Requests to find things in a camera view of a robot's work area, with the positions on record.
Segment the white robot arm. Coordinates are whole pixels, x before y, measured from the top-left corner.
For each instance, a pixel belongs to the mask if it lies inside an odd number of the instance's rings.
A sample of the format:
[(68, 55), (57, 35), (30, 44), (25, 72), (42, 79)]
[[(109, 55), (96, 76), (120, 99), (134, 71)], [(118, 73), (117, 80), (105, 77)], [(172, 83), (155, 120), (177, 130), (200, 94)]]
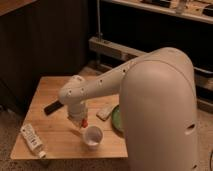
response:
[(194, 68), (183, 51), (165, 47), (87, 81), (74, 75), (59, 101), (85, 119), (85, 101), (117, 94), (131, 171), (199, 171)]

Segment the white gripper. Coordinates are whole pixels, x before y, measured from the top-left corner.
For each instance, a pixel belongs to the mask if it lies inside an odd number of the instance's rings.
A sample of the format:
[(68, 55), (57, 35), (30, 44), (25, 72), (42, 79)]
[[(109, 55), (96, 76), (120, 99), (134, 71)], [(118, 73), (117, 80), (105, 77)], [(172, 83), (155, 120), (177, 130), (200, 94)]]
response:
[(85, 102), (68, 106), (68, 118), (78, 128), (85, 128), (87, 118), (87, 107)]

